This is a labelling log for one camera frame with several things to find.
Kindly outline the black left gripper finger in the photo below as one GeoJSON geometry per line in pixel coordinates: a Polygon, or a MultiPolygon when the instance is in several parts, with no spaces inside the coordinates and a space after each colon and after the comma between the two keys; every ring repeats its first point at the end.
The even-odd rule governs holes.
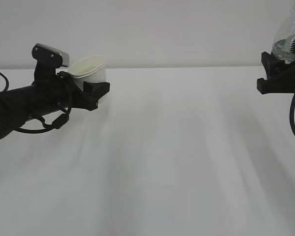
{"type": "Polygon", "coordinates": [[[83,92],[91,99],[100,100],[110,91],[110,83],[83,83],[83,92]]]}

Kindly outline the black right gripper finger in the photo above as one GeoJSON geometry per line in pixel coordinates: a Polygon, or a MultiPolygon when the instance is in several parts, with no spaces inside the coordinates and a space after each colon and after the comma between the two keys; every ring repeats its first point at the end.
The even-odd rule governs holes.
{"type": "Polygon", "coordinates": [[[283,79],[287,76],[287,64],[273,54],[262,52],[261,63],[265,70],[265,79],[283,79]]]}

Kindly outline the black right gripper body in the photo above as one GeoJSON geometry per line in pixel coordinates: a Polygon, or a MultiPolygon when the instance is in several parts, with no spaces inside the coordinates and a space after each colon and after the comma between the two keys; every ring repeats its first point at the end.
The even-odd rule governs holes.
{"type": "Polygon", "coordinates": [[[294,93],[295,92],[295,61],[287,64],[287,76],[283,79],[259,78],[256,88],[261,94],[294,93]]]}

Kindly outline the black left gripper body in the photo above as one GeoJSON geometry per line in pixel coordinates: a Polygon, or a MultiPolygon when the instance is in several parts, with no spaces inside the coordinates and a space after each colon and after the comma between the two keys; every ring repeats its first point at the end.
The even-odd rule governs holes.
{"type": "Polygon", "coordinates": [[[93,111],[98,100],[89,98],[64,71],[35,71],[34,81],[27,87],[27,120],[70,109],[93,111]]]}

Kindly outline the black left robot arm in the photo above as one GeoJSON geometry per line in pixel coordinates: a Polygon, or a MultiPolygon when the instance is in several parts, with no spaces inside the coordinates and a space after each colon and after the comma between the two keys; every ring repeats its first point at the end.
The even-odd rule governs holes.
{"type": "Polygon", "coordinates": [[[64,71],[50,80],[0,92],[0,140],[12,131],[41,134],[60,129],[72,109],[93,111],[110,91],[110,83],[84,83],[80,89],[64,71]]]}

